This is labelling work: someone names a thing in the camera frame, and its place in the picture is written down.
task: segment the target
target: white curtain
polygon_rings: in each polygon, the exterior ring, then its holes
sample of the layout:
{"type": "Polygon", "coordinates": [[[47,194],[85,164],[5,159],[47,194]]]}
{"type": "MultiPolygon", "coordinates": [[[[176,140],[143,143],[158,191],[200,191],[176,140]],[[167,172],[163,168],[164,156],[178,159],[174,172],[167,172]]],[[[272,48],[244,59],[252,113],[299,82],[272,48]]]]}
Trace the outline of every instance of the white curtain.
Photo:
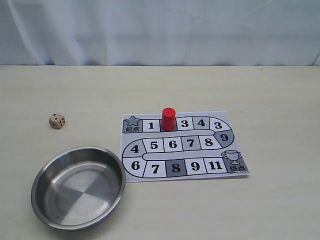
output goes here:
{"type": "Polygon", "coordinates": [[[320,0],[0,0],[0,64],[320,65],[320,0]]]}

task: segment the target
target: beige table surface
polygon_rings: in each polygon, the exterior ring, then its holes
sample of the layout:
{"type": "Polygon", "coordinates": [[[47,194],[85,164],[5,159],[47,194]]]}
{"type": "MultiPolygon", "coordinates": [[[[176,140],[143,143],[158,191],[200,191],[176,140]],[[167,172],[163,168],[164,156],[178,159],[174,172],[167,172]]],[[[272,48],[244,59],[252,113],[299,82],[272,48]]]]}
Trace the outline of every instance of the beige table surface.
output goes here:
{"type": "Polygon", "coordinates": [[[1,240],[320,239],[320,67],[0,66],[0,103],[1,240]],[[128,183],[82,232],[38,220],[30,191],[50,158],[82,145],[119,155],[122,114],[167,106],[228,111],[251,177],[128,183]]]}

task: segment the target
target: stainless steel bowl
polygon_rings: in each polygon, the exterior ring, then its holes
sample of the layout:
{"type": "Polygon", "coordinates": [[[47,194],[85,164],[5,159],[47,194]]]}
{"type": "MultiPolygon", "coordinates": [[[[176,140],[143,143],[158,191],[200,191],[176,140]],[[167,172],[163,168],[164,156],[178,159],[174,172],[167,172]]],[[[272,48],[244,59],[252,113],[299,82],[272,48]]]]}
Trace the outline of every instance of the stainless steel bowl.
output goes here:
{"type": "Polygon", "coordinates": [[[39,219],[53,228],[85,229],[110,215],[125,184],[124,167],[111,151],[75,147],[40,170],[32,185],[31,204],[39,219]]]}

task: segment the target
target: red game piece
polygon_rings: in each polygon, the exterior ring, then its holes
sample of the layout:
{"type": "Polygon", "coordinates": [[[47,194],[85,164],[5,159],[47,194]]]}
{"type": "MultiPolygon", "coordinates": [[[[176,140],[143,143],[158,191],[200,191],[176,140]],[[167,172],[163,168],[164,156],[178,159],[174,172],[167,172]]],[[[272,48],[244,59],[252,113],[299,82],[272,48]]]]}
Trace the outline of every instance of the red game piece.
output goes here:
{"type": "Polygon", "coordinates": [[[162,111],[162,129],[172,131],[175,128],[176,110],[167,107],[162,111]]]}

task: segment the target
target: dice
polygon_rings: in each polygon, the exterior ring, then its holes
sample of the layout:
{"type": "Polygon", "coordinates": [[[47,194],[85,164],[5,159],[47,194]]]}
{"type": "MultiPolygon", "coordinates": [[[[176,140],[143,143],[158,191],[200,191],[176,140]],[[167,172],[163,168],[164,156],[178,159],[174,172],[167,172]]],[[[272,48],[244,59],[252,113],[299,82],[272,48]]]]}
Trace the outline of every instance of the dice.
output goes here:
{"type": "Polygon", "coordinates": [[[49,118],[49,124],[54,129],[60,129],[65,125],[66,119],[60,113],[52,114],[49,118]]]}

